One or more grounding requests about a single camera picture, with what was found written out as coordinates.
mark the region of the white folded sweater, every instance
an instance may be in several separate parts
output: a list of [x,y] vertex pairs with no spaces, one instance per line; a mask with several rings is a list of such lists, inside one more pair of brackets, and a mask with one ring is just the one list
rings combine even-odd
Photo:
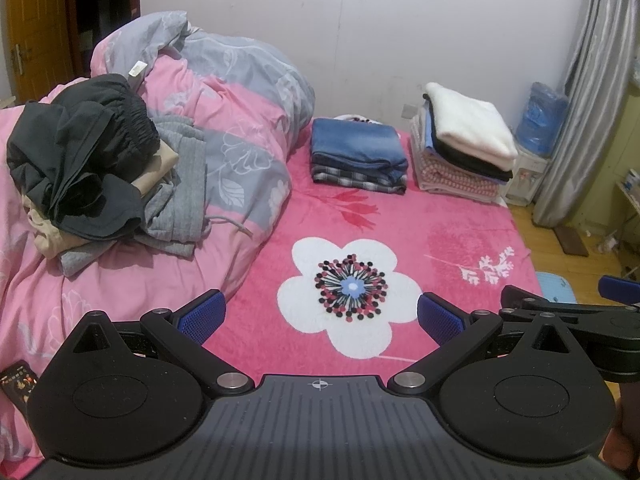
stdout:
[[428,83],[436,136],[459,152],[485,160],[503,171],[515,165],[518,151],[508,126],[491,103]]

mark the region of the wooden door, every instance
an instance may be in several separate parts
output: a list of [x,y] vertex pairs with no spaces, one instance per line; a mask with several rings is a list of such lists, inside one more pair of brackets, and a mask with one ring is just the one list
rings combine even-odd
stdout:
[[65,0],[6,0],[18,99],[40,99],[73,78]]

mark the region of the crosshair marking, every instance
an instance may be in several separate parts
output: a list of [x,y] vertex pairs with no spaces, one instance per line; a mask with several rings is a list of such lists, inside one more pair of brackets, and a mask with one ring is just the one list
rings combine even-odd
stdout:
[[324,390],[327,386],[332,386],[331,383],[328,383],[322,377],[318,377],[312,383],[307,383],[307,384],[309,384],[310,386],[313,386],[316,390]]

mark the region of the pink bedsheet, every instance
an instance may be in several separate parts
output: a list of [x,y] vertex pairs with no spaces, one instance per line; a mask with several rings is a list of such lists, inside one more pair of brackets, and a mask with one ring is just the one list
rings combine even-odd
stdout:
[[[402,142],[409,153],[408,135]],[[256,382],[263,374],[386,381],[436,348],[416,321],[422,291],[468,312],[497,312],[507,284],[540,293],[503,206],[422,192],[412,174],[404,196],[314,184],[308,144],[287,167],[286,209],[205,344]],[[357,303],[363,290],[370,297]]]

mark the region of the wall socket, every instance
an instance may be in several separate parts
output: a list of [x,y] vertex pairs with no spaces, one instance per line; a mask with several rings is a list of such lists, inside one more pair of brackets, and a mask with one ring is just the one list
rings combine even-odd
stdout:
[[413,119],[417,113],[418,113],[418,107],[417,106],[405,104],[402,107],[402,118],[403,119]]

